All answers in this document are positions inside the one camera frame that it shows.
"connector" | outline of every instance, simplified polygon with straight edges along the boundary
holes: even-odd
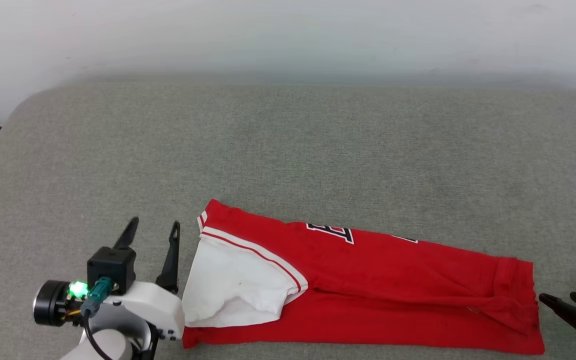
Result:
[[[113,292],[114,284],[112,278],[106,276],[99,278],[88,293],[86,301],[81,305],[81,314],[84,315],[88,310],[90,312],[89,317],[94,317],[104,300]]]

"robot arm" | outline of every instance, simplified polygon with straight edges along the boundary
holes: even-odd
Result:
[[[48,280],[34,300],[37,324],[82,326],[79,345],[65,360],[151,360],[159,340],[179,340],[184,313],[178,292],[180,225],[176,221],[161,275],[135,281],[130,248],[133,218],[113,248],[103,246],[87,262],[88,282]]]

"red shirt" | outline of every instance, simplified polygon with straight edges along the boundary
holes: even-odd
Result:
[[[283,223],[216,200],[199,221],[202,239],[258,256],[290,276],[294,290],[277,321],[186,326],[184,347],[263,341],[544,353],[531,262],[377,232]]]

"red jersey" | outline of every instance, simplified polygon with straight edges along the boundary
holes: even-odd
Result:
[[[198,342],[409,344],[542,354],[533,264],[211,200],[183,292]]]

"gray table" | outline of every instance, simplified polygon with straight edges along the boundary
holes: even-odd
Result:
[[[87,84],[26,100],[0,133],[0,359],[58,359],[80,331],[35,325],[48,279],[135,215],[153,281],[175,219],[180,282],[210,198],[283,221],[425,239],[535,263],[535,291],[576,291],[576,91]],[[541,309],[548,359],[576,331]],[[158,360],[519,359],[486,350],[255,343]]]

